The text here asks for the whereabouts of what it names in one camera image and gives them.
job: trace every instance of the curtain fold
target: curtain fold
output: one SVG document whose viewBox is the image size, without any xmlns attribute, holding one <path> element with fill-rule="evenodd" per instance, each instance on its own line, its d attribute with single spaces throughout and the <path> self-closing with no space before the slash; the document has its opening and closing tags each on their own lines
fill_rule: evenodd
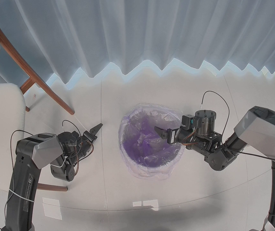
<svg viewBox="0 0 275 231">
<path fill-rule="evenodd" d="M 45 81 L 67 83 L 80 67 L 94 77 L 109 62 L 123 74 L 143 60 L 164 69 L 173 58 L 275 71 L 275 0 L 0 0 L 0 27 Z M 4 50 L 0 76 L 28 78 Z"/>
</svg>

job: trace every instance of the cylindrical motor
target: cylindrical motor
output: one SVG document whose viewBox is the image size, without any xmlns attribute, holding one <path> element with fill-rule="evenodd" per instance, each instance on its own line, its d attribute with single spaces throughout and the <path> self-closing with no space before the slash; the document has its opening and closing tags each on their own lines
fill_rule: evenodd
<svg viewBox="0 0 275 231">
<path fill-rule="evenodd" d="M 214 132 L 214 121 L 216 119 L 216 112 L 212 110 L 199 110 L 195 112 L 193 118 L 193 125 L 196 127 L 198 135 L 211 135 Z"/>
</svg>

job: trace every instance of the white seat cushion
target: white seat cushion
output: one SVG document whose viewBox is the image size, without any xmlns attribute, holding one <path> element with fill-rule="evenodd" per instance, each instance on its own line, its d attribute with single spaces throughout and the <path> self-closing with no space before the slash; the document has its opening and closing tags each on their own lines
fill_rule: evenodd
<svg viewBox="0 0 275 231">
<path fill-rule="evenodd" d="M 20 88 L 11 83 L 0 84 L 0 189 L 8 191 L 12 164 L 10 156 L 10 137 L 17 129 L 24 130 L 25 100 Z M 15 147 L 23 132 L 15 132 L 12 137 L 13 163 Z"/>
</svg>

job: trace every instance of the white cable tie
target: white cable tie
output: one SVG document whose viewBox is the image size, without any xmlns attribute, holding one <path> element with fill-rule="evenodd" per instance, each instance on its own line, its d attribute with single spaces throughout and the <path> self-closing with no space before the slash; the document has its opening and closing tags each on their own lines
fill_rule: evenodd
<svg viewBox="0 0 275 231">
<path fill-rule="evenodd" d="M 63 167 L 63 165 L 64 165 L 64 163 L 65 163 L 66 158 L 67 158 L 67 156 L 65 156 L 65 159 L 64 159 L 64 161 L 63 161 L 63 163 L 62 163 L 62 165 L 61 165 L 61 166 L 56 166 L 56 165 L 53 165 L 53 164 L 50 164 L 50 165 L 52 165 L 52 166 L 54 166 L 54 167 Z"/>
<path fill-rule="evenodd" d="M 25 199 L 25 200 L 30 201 L 30 202 L 33 202 L 33 203 L 35 202 L 35 201 L 30 200 L 30 199 L 23 198 L 22 196 L 20 196 L 20 195 L 16 194 L 14 191 L 12 191 L 10 188 L 9 188 L 9 191 L 10 191 L 10 192 L 12 192 L 13 194 L 15 194 L 16 196 L 18 196 L 18 197 L 22 198 L 22 199 Z"/>
</svg>

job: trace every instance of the plastic bag liner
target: plastic bag liner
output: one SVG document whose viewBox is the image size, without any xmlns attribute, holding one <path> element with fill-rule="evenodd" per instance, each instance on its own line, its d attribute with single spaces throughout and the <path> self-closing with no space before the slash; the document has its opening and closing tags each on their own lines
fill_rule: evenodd
<svg viewBox="0 0 275 231">
<path fill-rule="evenodd" d="M 161 105 L 140 103 L 123 117 L 118 131 L 119 148 L 134 176 L 165 180 L 172 174 L 185 147 L 168 144 L 154 126 L 178 128 L 181 116 L 181 112 Z"/>
</svg>

